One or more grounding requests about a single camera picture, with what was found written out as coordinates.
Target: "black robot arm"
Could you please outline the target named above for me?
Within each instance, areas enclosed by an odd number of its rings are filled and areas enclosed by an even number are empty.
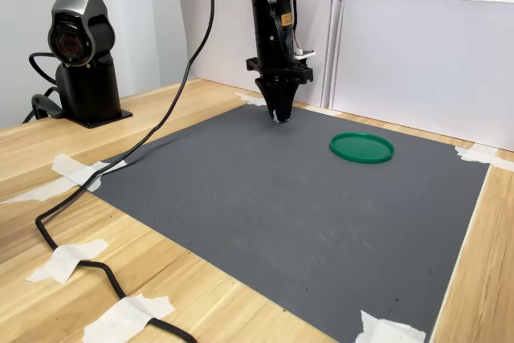
[[[247,60],[247,70],[259,72],[255,83],[271,118],[286,122],[296,90],[313,81],[307,60],[296,57],[296,0],[252,0],[252,5],[257,58]]]

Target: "gray mat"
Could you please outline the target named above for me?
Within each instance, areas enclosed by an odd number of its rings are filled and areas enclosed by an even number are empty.
[[[342,160],[342,132],[396,154]],[[250,105],[130,161],[98,197],[342,342],[361,310],[430,335],[487,172],[450,145],[297,108],[278,125]]]

